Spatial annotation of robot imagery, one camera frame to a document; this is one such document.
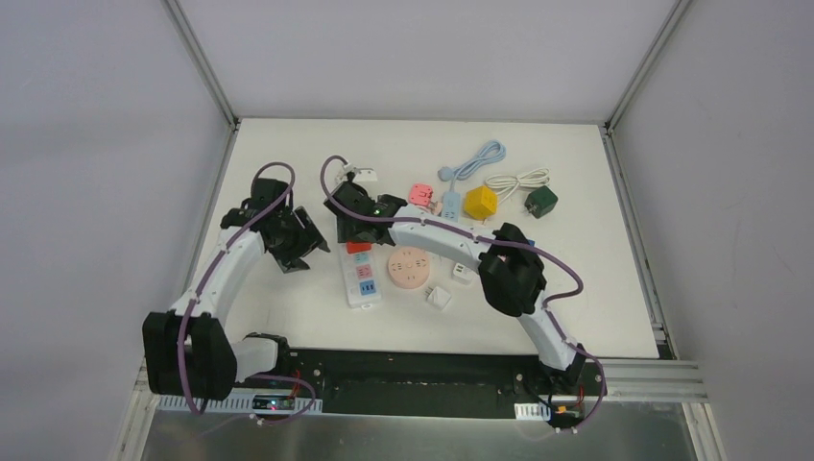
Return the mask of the long white power strip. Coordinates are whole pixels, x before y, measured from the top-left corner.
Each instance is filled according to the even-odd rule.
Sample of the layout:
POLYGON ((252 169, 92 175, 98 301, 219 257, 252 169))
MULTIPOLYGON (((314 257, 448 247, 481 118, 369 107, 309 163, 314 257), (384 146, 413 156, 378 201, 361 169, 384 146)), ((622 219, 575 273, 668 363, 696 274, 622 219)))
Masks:
POLYGON ((380 304, 381 283, 377 277, 372 250, 350 250, 348 243, 343 243, 340 245, 340 263, 348 306, 351 309, 367 310, 380 304))

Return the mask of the pink plug adapter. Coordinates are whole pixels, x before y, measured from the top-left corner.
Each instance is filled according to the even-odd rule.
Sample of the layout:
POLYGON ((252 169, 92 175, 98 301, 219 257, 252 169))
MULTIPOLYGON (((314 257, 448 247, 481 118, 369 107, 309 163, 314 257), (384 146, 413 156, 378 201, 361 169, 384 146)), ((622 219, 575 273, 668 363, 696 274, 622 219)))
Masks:
POLYGON ((414 183, 408 194, 408 202, 415 206, 430 206, 434 189, 426 183, 414 183))

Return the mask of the small white cube adapter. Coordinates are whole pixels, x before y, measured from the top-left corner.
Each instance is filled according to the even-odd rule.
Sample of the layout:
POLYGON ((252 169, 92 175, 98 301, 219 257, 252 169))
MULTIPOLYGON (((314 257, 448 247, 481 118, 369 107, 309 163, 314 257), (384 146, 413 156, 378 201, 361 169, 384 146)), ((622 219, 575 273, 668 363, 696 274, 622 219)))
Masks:
POLYGON ((425 292, 425 300, 438 310, 444 310, 450 304, 452 295, 441 286, 428 287, 425 292))

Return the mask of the yellow cube plug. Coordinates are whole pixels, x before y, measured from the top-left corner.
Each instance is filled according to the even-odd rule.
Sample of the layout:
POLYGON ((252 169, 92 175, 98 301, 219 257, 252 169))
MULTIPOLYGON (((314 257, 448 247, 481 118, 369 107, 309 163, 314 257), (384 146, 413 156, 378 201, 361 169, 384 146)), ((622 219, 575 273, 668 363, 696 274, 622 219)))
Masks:
POLYGON ((472 219, 483 221, 496 213, 498 203, 497 195, 487 186, 481 185, 467 192, 463 210, 472 219))

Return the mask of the dark green cube plug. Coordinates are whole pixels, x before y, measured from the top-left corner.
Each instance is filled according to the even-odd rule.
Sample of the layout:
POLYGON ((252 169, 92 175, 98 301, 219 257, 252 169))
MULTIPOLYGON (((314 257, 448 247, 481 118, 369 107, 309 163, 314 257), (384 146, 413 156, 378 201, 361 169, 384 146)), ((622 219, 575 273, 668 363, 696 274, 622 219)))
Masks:
POLYGON ((559 201, 559 197, 548 187, 541 186, 526 196, 524 207, 536 219, 551 212, 559 201))

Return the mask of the red cube plug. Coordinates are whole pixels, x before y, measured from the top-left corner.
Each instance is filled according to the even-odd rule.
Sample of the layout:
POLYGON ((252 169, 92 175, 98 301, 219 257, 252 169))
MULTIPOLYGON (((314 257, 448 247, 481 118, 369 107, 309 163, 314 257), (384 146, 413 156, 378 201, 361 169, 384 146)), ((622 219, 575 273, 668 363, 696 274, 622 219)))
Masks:
POLYGON ((372 243, 369 242, 347 242, 346 251, 349 255, 360 254, 371 250, 372 243))

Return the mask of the small white power strip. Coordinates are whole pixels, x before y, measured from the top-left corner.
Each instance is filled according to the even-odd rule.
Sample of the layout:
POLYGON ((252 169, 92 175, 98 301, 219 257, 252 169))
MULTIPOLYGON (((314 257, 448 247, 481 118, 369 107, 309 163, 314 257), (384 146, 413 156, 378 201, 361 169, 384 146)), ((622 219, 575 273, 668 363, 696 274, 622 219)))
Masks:
POLYGON ((451 277, 454 281, 463 285, 471 285, 476 273, 461 263, 455 263, 451 270, 451 277))

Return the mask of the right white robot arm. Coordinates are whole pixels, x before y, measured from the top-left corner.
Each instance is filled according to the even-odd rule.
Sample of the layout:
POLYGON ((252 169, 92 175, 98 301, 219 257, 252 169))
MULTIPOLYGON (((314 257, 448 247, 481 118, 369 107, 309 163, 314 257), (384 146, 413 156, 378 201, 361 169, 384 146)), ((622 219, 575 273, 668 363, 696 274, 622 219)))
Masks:
POLYGON ((489 306, 517 319, 531 339, 549 388, 566 394, 581 384, 587 353, 569 339, 550 304, 581 294, 584 281, 563 261, 530 244, 517 226, 505 223, 482 232, 394 196, 373 199, 352 182, 326 191, 324 204, 348 241, 415 247, 476 273, 489 306))

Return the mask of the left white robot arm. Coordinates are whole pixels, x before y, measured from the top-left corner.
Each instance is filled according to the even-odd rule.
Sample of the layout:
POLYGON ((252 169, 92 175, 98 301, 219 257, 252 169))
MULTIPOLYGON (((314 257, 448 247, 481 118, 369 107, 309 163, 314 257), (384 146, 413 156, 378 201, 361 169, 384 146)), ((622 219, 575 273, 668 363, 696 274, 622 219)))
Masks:
POLYGON ((231 341, 225 322, 252 268, 270 255, 284 274, 305 271, 305 257, 328 245, 307 211, 293 206, 292 187, 256 179, 251 195, 222 218, 203 272, 164 312, 142 325, 147 377, 153 393, 192 400, 224 400, 234 384, 257 375, 270 388, 285 386, 293 363, 285 338, 250 333, 231 341))

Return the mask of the round pink socket base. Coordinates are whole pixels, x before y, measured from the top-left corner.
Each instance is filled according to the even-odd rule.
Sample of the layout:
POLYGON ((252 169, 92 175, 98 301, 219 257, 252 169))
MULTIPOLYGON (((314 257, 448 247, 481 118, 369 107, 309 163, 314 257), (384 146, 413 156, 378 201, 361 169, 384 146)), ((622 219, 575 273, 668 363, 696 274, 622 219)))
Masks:
POLYGON ((418 289, 429 280, 430 256, 415 247, 397 247, 388 259, 387 273, 396 287, 418 289))

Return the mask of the light blue power strip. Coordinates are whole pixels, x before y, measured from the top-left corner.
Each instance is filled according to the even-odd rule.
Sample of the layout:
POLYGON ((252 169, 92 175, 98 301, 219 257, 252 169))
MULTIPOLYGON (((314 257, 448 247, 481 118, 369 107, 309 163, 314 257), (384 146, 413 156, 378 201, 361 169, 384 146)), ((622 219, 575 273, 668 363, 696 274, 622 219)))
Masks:
POLYGON ((442 196, 442 210, 440 216, 452 222, 458 222, 462 208, 461 194, 454 190, 447 190, 442 196))

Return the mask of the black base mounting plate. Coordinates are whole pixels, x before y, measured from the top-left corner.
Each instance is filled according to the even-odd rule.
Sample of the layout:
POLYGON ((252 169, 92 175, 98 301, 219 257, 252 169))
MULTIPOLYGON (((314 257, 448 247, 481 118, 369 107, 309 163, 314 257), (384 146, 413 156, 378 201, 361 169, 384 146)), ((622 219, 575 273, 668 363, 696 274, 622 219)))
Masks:
POLYGON ((509 420, 515 417, 515 406, 518 404, 542 400, 586 402, 600 394, 589 396, 580 390, 574 395, 542 396, 529 390, 516 395, 492 386, 353 383, 349 390, 321 400, 317 388, 308 384, 315 388, 324 413, 366 416, 509 420))

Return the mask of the aluminium frame rail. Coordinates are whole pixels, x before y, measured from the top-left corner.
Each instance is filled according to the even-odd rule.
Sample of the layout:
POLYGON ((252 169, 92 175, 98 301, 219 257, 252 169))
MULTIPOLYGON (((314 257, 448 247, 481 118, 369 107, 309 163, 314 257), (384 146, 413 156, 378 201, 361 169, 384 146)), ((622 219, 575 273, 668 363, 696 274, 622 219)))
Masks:
POLYGON ((574 395, 583 390, 610 399, 705 401, 696 364, 679 360, 602 359, 581 354, 567 370, 542 365, 532 355, 290 350, 274 370, 314 385, 321 400, 349 390, 353 383, 492 386, 520 395, 574 395))

